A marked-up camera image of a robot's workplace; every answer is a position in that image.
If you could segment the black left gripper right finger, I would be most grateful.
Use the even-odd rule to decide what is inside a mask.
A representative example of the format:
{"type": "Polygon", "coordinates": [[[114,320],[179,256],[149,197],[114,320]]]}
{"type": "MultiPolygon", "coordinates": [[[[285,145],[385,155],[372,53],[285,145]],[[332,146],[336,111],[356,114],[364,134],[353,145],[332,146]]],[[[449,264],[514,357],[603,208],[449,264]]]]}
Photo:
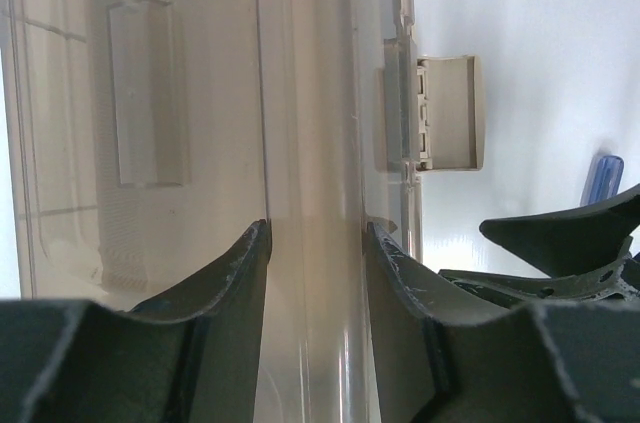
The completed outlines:
{"type": "Polygon", "coordinates": [[[366,280],[385,422],[635,422],[639,308],[474,296],[367,227],[366,280]]]}

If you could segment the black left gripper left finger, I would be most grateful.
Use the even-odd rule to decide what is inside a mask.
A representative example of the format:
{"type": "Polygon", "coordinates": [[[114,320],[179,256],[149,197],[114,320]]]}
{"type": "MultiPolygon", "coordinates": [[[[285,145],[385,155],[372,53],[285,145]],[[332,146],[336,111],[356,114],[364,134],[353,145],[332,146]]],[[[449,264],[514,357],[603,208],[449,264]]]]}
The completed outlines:
{"type": "Polygon", "coordinates": [[[249,422],[271,256],[268,222],[129,311],[1,305],[5,422],[249,422]]]}

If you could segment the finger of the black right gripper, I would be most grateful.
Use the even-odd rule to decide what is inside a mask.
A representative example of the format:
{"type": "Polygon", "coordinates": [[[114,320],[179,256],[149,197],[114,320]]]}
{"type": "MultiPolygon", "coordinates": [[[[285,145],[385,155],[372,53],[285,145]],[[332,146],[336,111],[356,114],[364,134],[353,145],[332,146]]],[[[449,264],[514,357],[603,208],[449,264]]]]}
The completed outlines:
{"type": "Polygon", "coordinates": [[[498,306],[533,301],[639,301],[639,261],[620,258],[587,273],[558,278],[525,278],[494,273],[441,270],[458,288],[498,306]]]}
{"type": "Polygon", "coordinates": [[[639,187],[598,203],[488,219],[480,233],[552,278],[579,275],[627,255],[639,227],[639,187]]]}

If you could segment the beige plastic tool box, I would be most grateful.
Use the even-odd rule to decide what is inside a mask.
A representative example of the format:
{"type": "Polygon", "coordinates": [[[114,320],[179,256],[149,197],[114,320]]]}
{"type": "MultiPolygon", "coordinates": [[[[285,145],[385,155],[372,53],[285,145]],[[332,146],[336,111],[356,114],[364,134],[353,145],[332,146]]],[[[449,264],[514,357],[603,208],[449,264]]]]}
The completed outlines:
{"type": "Polygon", "coordinates": [[[129,311],[264,220],[249,422],[385,422],[367,227],[418,260],[421,178],[485,156],[476,59],[413,36],[413,0],[1,0],[19,300],[129,311]]]}

